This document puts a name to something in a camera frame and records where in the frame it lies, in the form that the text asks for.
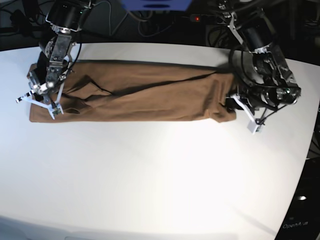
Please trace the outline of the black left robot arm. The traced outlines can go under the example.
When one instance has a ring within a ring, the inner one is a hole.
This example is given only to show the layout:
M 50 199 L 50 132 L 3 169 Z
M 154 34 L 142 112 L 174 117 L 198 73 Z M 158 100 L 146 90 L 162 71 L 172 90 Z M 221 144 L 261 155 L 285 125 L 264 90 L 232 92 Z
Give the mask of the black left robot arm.
M 301 96 L 301 88 L 276 42 L 275 29 L 262 9 L 263 1 L 216 0 L 214 3 L 215 13 L 241 50 L 240 71 L 234 64 L 237 47 L 228 55 L 229 66 L 239 81 L 229 99 L 246 113 L 247 128 L 255 134 L 262 130 L 271 115 L 294 105 Z

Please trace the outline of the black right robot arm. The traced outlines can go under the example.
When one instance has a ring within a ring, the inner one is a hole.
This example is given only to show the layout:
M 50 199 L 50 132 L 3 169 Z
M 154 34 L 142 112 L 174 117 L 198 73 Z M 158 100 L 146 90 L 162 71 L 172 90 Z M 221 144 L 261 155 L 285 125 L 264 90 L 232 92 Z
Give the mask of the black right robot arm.
M 78 60 L 71 56 L 76 45 L 74 35 L 82 30 L 95 5 L 94 0 L 55 1 L 45 18 L 53 36 L 39 43 L 41 53 L 35 68 L 28 73 L 30 90 L 18 97 L 17 103 L 26 101 L 47 109 L 53 119 L 63 114 L 60 104 L 63 88 Z

